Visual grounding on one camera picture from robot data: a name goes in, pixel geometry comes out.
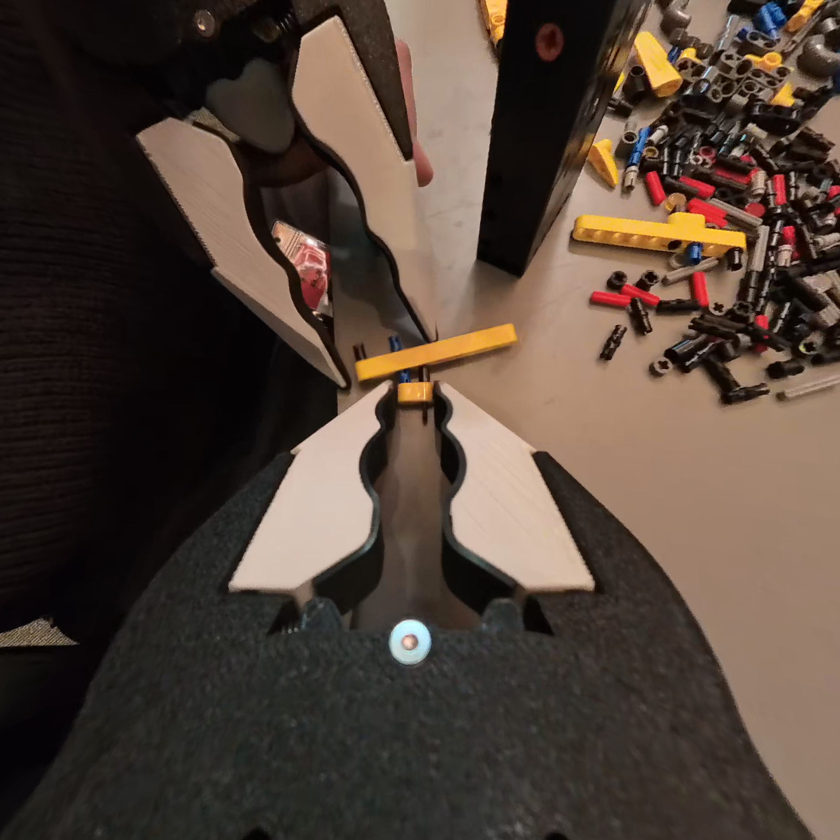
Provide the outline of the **pile of black red pins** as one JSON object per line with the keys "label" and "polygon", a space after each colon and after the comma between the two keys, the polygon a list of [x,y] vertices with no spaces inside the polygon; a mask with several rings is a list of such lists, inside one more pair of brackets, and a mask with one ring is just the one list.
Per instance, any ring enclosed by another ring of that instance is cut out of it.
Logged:
{"label": "pile of black red pins", "polygon": [[700,214],[707,227],[744,232],[747,248],[704,257],[700,244],[681,254],[621,247],[665,255],[667,268],[635,279],[614,269],[591,291],[591,307],[624,317],[600,362],[630,331],[650,335],[655,315],[685,317],[680,338],[650,361],[651,378],[701,369],[724,405],[755,401],[808,368],[833,371],[784,385],[778,401],[838,388],[838,159],[824,134],[783,121],[793,115],[755,109],[697,125],[661,117],[624,137],[623,187],[643,174],[651,207],[665,212],[643,221]]}

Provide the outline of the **yellow angled toy beam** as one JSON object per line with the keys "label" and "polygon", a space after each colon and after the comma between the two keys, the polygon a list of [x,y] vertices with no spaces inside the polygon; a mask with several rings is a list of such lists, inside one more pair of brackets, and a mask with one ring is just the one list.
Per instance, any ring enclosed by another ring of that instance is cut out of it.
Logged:
{"label": "yellow angled toy beam", "polygon": [[673,212],[663,222],[578,215],[573,224],[571,238],[588,244],[668,254],[681,254],[688,245],[700,244],[704,257],[720,257],[731,248],[747,248],[744,232],[707,227],[704,215],[693,212]]}

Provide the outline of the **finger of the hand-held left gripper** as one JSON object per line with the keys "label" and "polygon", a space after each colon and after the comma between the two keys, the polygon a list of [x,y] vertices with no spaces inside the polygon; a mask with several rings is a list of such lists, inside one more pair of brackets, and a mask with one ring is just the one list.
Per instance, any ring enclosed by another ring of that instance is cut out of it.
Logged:
{"label": "finger of the hand-held left gripper", "polygon": [[341,17],[300,37],[290,97],[303,131],[348,179],[410,318],[435,339],[433,247],[415,165],[403,157]]}
{"label": "finger of the hand-held left gripper", "polygon": [[303,298],[300,275],[273,239],[258,189],[220,134],[175,118],[135,135],[211,262],[211,274],[304,361],[337,384],[350,374]]}

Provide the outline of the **black rectangular toy stand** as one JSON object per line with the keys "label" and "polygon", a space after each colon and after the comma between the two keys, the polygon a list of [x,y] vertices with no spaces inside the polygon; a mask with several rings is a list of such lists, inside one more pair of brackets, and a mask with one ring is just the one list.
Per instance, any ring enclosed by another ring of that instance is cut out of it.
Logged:
{"label": "black rectangular toy stand", "polygon": [[521,277],[570,198],[651,1],[507,1],[477,259]]}

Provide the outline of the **person's dark clothing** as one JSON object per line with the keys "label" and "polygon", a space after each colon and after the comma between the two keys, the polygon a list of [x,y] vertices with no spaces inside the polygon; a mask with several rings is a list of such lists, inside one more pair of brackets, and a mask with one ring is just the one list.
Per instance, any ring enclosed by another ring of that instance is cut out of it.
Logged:
{"label": "person's dark clothing", "polygon": [[1,1],[1,754],[64,727],[177,545],[335,391],[133,205]]}

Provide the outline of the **person's left hand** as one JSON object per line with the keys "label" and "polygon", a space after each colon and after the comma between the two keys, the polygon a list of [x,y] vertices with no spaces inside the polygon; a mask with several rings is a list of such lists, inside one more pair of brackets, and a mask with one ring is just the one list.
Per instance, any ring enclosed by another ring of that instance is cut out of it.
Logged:
{"label": "person's left hand", "polygon": [[427,154],[417,138],[417,107],[414,98],[411,51],[408,48],[408,44],[400,37],[394,37],[394,47],[401,75],[401,87],[407,109],[408,131],[413,141],[413,161],[417,175],[417,184],[423,188],[433,179],[433,165],[428,161]]}

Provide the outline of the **yellow toy beam assembly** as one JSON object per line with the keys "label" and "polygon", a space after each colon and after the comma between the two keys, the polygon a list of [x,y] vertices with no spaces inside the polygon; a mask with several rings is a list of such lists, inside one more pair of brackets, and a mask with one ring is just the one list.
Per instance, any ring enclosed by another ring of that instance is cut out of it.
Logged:
{"label": "yellow toy beam assembly", "polygon": [[507,19],[508,1],[477,1],[484,27],[493,47],[501,44]]}

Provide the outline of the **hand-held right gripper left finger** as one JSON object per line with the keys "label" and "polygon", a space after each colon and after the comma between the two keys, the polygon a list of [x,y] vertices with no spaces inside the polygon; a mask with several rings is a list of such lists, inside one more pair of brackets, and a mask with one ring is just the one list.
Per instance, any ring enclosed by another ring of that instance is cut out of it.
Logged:
{"label": "hand-held right gripper left finger", "polygon": [[340,615],[377,587],[384,562],[374,482],[387,462],[394,384],[374,387],[281,458],[284,471],[228,579],[231,592],[328,598]]}

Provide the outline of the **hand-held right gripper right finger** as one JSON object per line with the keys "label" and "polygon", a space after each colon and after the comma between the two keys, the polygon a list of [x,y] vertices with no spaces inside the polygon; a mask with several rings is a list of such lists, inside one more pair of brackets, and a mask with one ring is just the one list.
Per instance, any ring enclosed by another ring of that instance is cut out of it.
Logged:
{"label": "hand-held right gripper right finger", "polygon": [[550,487],[557,461],[447,382],[434,387],[434,421],[450,482],[441,569],[457,599],[481,614],[494,599],[593,592]]}

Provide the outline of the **small yellow toy connector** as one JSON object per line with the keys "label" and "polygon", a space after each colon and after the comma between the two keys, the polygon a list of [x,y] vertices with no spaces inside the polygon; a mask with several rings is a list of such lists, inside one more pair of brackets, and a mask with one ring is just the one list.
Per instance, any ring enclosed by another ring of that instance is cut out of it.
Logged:
{"label": "small yellow toy connector", "polygon": [[427,425],[434,399],[431,374],[428,365],[420,365],[415,372],[414,375],[405,368],[397,374],[397,402],[401,407],[420,409],[421,422]]}

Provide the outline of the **red badge in clear sleeve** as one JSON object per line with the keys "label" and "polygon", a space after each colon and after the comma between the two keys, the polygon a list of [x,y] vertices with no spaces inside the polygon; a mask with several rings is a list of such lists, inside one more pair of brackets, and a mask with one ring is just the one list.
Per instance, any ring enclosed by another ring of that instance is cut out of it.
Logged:
{"label": "red badge in clear sleeve", "polygon": [[281,219],[273,222],[271,235],[297,269],[307,307],[321,319],[331,318],[331,257],[327,245]]}

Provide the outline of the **long yellow toy beam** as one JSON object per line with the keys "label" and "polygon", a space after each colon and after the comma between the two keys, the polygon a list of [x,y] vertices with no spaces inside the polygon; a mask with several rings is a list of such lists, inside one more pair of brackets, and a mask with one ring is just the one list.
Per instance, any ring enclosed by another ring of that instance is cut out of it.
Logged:
{"label": "long yellow toy beam", "polygon": [[485,329],[477,329],[445,339],[424,342],[397,351],[388,351],[354,362],[355,377],[360,382],[383,379],[403,369],[414,369],[454,362],[473,355],[491,352],[514,345],[518,341],[511,322]]}

